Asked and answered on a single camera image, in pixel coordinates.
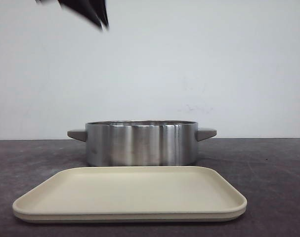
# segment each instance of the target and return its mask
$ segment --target gray countertop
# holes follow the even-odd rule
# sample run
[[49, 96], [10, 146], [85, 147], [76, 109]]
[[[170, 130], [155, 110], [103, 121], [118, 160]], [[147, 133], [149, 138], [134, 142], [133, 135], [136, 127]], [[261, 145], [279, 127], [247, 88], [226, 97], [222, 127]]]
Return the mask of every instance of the gray countertop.
[[2, 236], [300, 236], [300, 139], [209, 139], [196, 165], [216, 170], [248, 200], [222, 223], [29, 224], [12, 203], [58, 171], [86, 166], [75, 140], [0, 141]]

